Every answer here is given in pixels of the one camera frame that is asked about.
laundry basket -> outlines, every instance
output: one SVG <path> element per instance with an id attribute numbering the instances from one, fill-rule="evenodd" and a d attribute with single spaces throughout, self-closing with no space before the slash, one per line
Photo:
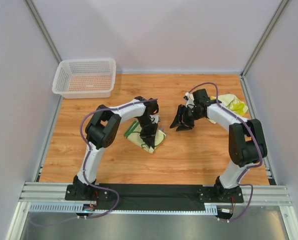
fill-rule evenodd
<path id="1" fill-rule="evenodd" d="M 55 73 L 52 91 L 66 99 L 108 98 L 115 83 L 113 59 L 62 61 Z"/>

wooden tabletop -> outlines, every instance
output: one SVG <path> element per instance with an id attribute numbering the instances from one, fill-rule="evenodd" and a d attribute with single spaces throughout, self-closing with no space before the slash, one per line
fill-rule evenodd
<path id="1" fill-rule="evenodd" d="M 150 154 L 123 136 L 134 120 L 126 121 L 102 157 L 97 182 L 213 184 L 230 161 L 228 132 L 206 118 L 195 121 L 190 131 L 169 129 L 177 106 L 184 103 L 184 93 L 203 82 L 214 82 L 219 94 L 235 94 L 244 101 L 239 78 L 233 74 L 117 74 L 109 98 L 63 99 L 40 182 L 72 182 L 86 150 L 79 134 L 85 115 L 100 104 L 113 107 L 143 96 L 158 98 L 159 127 L 164 126 L 166 139 Z M 215 96 L 212 85 L 205 88 L 209 96 Z M 269 184 L 264 167 L 250 170 L 242 182 Z"/>

white vent strip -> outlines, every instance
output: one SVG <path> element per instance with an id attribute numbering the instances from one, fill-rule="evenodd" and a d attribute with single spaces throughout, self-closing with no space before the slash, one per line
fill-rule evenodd
<path id="1" fill-rule="evenodd" d="M 32 202 L 29 212 L 48 212 L 48 213 L 90 213 L 90 211 L 83 211 L 82 203 L 61 203 L 61 202 Z M 103 213 L 106 210 L 97 209 L 91 213 Z M 158 214 L 158 215 L 217 215 L 216 205 L 206 205 L 205 211 L 149 211 L 149 210 L 114 210 L 114 214 Z"/>

gray floor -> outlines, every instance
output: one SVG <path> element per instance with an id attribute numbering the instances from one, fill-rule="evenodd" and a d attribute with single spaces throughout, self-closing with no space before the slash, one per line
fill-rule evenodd
<path id="1" fill-rule="evenodd" d="M 243 208 L 236 207 L 236 213 Z M 51 224 L 73 213 L 34 213 L 36 224 Z M 26 222 L 23 240 L 283 240 L 288 239 L 278 207 L 250 207 L 236 222 L 214 216 L 109 214 L 98 219 L 72 220 L 51 227 Z"/>

yellow cloth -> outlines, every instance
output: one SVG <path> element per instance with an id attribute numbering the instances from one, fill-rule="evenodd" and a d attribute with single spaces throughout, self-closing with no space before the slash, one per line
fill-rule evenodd
<path id="1" fill-rule="evenodd" d="M 244 114 L 249 110 L 248 106 L 246 104 L 239 100 L 237 96 L 234 94 L 224 94 L 219 96 L 219 100 L 223 103 L 225 107 L 227 107 L 229 110 L 235 112 L 236 114 L 240 116 L 244 116 Z"/>
<path id="2" fill-rule="evenodd" d="M 165 139 L 166 134 L 162 132 L 161 130 L 157 130 L 155 135 L 155 142 L 154 142 L 154 149 L 152 147 L 148 147 L 147 144 L 144 143 L 144 141 L 140 138 L 140 132 L 141 132 L 141 126 L 138 120 L 135 120 L 129 129 L 125 132 L 124 136 L 133 142 L 134 144 L 138 145 L 139 147 L 146 150 L 148 153 L 153 153 L 154 150 L 162 143 L 162 141 Z"/>

